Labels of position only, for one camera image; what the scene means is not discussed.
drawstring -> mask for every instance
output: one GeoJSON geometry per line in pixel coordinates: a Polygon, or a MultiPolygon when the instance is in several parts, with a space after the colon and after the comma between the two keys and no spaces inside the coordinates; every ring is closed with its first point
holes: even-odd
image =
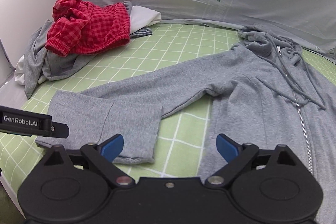
{"type": "Polygon", "coordinates": [[[283,78],[286,80],[287,84],[292,88],[293,91],[295,91],[296,93],[302,95],[305,100],[304,101],[299,101],[299,100],[296,100],[295,98],[293,97],[290,97],[288,95],[286,95],[285,93],[281,92],[280,90],[272,87],[271,85],[269,85],[268,83],[266,83],[265,81],[261,80],[260,78],[256,77],[260,82],[262,82],[267,88],[269,88],[270,90],[276,92],[277,94],[287,98],[288,100],[292,101],[293,103],[295,104],[299,104],[299,105],[305,105],[308,103],[308,100],[311,101],[312,103],[314,103],[315,105],[319,106],[321,109],[325,110],[326,109],[326,105],[325,105],[325,102],[320,94],[320,92],[318,91],[318,89],[316,88],[314,82],[312,81],[311,79],[311,76],[310,76],[310,73],[309,73],[309,70],[308,70],[308,67],[307,67],[307,64],[306,62],[303,60],[301,54],[298,52],[298,51],[294,51],[293,54],[297,54],[298,56],[301,57],[301,60],[303,61],[304,63],[304,68],[305,68],[305,71],[307,72],[307,76],[308,76],[308,79],[309,81],[311,82],[311,84],[313,85],[316,93],[318,94],[318,96],[320,97],[321,101],[322,101],[322,104],[320,104],[319,102],[317,102],[315,99],[311,98],[309,95],[307,95],[302,87],[300,87],[299,83],[295,80],[295,78],[290,74],[290,72],[286,69],[286,66],[277,50],[277,46],[275,45],[275,43],[273,42],[272,38],[269,39],[269,41],[271,42],[271,44],[273,45],[273,47],[275,48],[275,52],[278,56],[278,59],[280,60],[280,63],[281,65],[283,66],[285,72],[276,64],[274,63],[273,61],[267,59],[267,58],[264,58],[263,56],[260,56],[258,55],[259,58],[267,61],[268,63],[270,63],[271,65],[273,65],[275,68],[278,69],[278,71],[281,73],[281,75],[283,76],[283,78]]]}

metal screw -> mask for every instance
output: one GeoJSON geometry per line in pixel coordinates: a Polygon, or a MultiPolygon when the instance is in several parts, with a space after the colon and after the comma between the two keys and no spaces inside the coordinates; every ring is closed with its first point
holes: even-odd
{"type": "Polygon", "coordinates": [[[173,182],[167,182],[165,185],[167,188],[173,188],[175,186],[173,182]]]}
{"type": "Polygon", "coordinates": [[[224,183],[224,178],[220,176],[211,176],[211,177],[208,177],[208,182],[212,185],[220,185],[224,183]]]}
{"type": "Polygon", "coordinates": [[[132,178],[127,176],[118,177],[116,182],[119,185],[130,185],[132,183],[132,178]]]}

gray hoodie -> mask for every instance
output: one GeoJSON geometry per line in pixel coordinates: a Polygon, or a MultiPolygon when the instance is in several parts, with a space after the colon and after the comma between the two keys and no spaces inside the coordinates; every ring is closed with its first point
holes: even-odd
{"type": "MultiPolygon", "coordinates": [[[[216,150],[219,133],[261,149],[284,143],[323,188],[317,221],[336,223],[336,87],[302,59],[301,46],[291,39],[259,26],[244,27],[239,34],[244,41],[227,52],[80,93],[56,92],[48,114],[70,128],[61,143],[78,149],[120,133],[125,148],[116,162],[152,161],[160,119],[207,93],[214,102],[201,178],[226,163],[216,150]]],[[[36,141],[45,146],[60,142],[36,141]]]]}

red plaid garment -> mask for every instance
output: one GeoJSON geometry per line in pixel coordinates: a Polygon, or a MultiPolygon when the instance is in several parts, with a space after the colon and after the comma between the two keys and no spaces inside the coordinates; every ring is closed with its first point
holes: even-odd
{"type": "Polygon", "coordinates": [[[52,17],[45,47],[63,57],[103,52],[130,40],[130,18],[122,3],[102,8],[89,1],[57,0],[52,17]]]}

black label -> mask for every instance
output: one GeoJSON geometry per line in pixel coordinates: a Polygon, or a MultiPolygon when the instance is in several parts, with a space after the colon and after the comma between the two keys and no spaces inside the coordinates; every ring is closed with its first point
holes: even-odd
{"type": "Polygon", "coordinates": [[[16,127],[25,127],[25,128],[33,128],[39,129],[40,128],[40,120],[37,118],[27,117],[16,115],[13,113],[2,113],[2,123],[8,124],[10,126],[16,127]]]}

